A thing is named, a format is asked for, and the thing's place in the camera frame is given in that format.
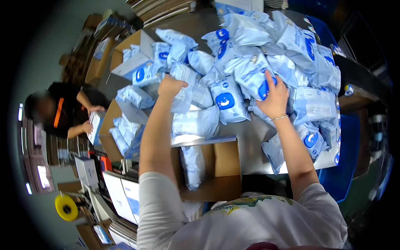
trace blue crate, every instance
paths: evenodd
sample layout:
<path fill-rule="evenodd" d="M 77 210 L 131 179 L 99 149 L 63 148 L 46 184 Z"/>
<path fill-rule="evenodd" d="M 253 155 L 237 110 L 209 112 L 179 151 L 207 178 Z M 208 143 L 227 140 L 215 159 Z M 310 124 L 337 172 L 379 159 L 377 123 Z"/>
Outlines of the blue crate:
<path fill-rule="evenodd" d="M 340 115 L 340 119 L 342 134 L 339 164 L 321 169 L 318 177 L 325 190 L 338 203 L 346 198 L 349 191 L 360 146 L 360 119 L 351 115 Z"/>

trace metal table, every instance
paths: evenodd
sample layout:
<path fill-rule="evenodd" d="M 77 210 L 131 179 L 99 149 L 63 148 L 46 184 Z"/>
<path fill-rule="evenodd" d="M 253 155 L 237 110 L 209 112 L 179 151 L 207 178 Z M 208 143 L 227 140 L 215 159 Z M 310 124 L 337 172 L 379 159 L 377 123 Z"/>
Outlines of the metal table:
<path fill-rule="evenodd" d="M 282 12 L 301 28 L 307 29 L 307 26 L 310 26 L 303 20 L 305 15 L 289 10 Z M 174 16 L 150 25 L 144 28 L 144 30 L 155 41 L 161 41 L 155 34 L 157 28 L 177 30 L 194 38 L 199 44 L 199 50 L 211 53 L 206 41 L 202 40 L 201 37 L 206 33 L 219 29 L 220 24 L 219 16 L 217 16 L 215 9 L 212 8 Z M 104 78 L 107 82 L 103 82 L 99 89 L 110 99 L 116 96 L 118 89 L 132 84 L 130 81 L 113 74 L 107 77 L 108 76 Z M 152 90 L 145 90 L 150 92 L 153 98 L 157 98 L 156 89 L 157 86 L 152 86 Z M 220 123 L 216 136 L 236 135 L 238 139 L 242 174 L 273 174 L 271 164 L 261 149 L 261 142 L 268 141 L 272 138 L 272 136 L 276 134 L 276 130 L 261 118 L 255 116 L 252 112 L 250 112 L 250 117 L 251 121 L 246 120 L 238 123 L 228 123 L 226 126 Z M 172 146 L 196 145 L 201 141 L 204 141 L 204 139 L 197 136 L 181 136 L 180 138 L 172 139 Z M 329 151 L 321 152 L 320 157 L 314 163 L 315 169 L 334 166 L 335 164 L 332 159 L 335 157 L 337 149 L 337 147 L 333 147 Z M 284 164 L 280 169 L 280 174 L 286 173 L 288 173 L 288 170 L 286 164 Z"/>

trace bracelet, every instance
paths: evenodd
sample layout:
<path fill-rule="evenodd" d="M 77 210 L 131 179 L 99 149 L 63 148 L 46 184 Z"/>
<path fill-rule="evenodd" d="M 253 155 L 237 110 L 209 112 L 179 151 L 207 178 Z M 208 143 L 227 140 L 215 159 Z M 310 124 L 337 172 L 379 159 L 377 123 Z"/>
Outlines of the bracelet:
<path fill-rule="evenodd" d="M 278 120 L 278 119 L 284 118 L 284 117 L 289 117 L 289 116 L 288 116 L 287 114 L 285 114 L 284 116 L 280 116 L 280 117 L 274 118 L 274 119 L 272 119 L 272 120 L 275 121 L 275 120 Z"/>

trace open cardboard box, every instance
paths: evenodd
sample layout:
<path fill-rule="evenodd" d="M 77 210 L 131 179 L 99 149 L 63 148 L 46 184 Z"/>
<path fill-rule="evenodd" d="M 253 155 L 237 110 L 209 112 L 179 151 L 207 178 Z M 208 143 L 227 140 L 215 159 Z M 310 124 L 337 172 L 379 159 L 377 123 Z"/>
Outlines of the open cardboard box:
<path fill-rule="evenodd" d="M 139 68 L 153 63 L 154 54 L 151 43 L 154 40 L 143 30 L 138 30 L 118 46 L 115 47 L 111 57 L 111 73 L 122 76 L 132 81 L 132 73 Z M 140 52 L 136 53 L 129 60 L 123 62 L 123 49 L 130 48 L 131 44 L 140 45 Z"/>
<path fill-rule="evenodd" d="M 235 200 L 242 196 L 238 142 L 209 141 L 201 145 L 206 165 L 206 176 L 196 191 L 185 185 L 180 148 L 171 149 L 172 165 L 178 182 L 180 197 L 190 201 Z"/>
<path fill-rule="evenodd" d="M 111 56 L 111 51 L 116 44 L 117 41 L 113 38 L 110 38 L 101 59 L 98 60 L 94 57 L 92 58 L 88 68 L 88 73 L 86 74 L 86 84 L 95 86 L 96 80 L 100 80 L 103 77 L 104 72 L 106 71 L 106 66 L 108 65 L 108 60 Z"/>
<path fill-rule="evenodd" d="M 136 108 L 128 102 L 123 102 L 115 99 L 111 101 L 111 104 L 108 107 L 99 131 L 100 141 L 111 162 L 117 162 L 123 158 L 132 159 L 130 157 L 127 157 L 127 155 L 121 155 L 120 151 L 118 150 L 117 144 L 114 141 L 114 138 L 108 132 L 110 128 L 115 127 L 113 119 L 122 116 L 122 113 L 124 113 L 129 121 L 137 122 L 143 125 L 146 124 L 148 119 L 147 115 L 141 109 Z"/>

